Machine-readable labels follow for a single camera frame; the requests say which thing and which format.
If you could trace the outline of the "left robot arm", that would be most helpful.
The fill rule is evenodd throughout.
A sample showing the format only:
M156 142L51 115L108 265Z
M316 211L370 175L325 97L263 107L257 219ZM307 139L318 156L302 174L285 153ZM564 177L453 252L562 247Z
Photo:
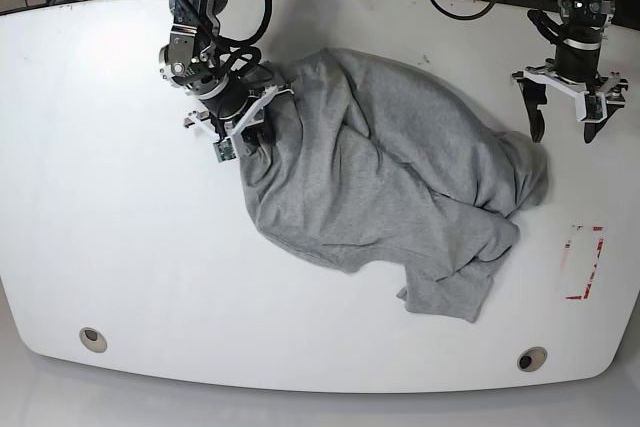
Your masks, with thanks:
M591 143L608 120L625 107L623 92L628 81L618 72L602 76L598 64L605 29L615 14L614 0L557 0L561 21L540 9L527 12L528 19L552 46L555 56L539 67L512 74L520 88L529 120L530 136L539 143L545 133L540 107L547 103L552 87L574 101L576 120L584 126L584 142Z

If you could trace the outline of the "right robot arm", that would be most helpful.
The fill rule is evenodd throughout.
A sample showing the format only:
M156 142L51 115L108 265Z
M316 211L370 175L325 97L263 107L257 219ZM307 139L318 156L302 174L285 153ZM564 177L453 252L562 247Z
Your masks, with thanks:
M269 26L273 0L264 0L256 32L236 40L221 34L219 15L228 0L170 0L170 39L159 53L160 74L203 107L184 120L208 136L219 161L272 143L275 133L266 106L289 92L262 61L258 41Z

